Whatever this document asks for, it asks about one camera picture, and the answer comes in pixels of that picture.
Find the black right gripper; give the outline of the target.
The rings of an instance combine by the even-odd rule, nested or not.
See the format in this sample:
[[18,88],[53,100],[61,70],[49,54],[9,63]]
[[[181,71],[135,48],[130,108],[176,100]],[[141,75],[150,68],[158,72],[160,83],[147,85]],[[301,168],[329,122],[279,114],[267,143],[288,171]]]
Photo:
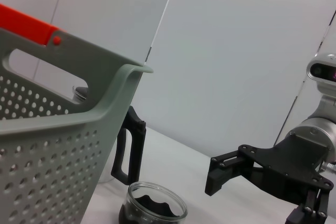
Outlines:
[[328,152],[327,147],[296,135],[272,148],[241,145],[237,151],[211,157],[205,194],[212,196],[230,179],[243,176],[272,196],[303,203],[291,212],[285,224],[324,224],[332,182],[319,175],[316,168]]

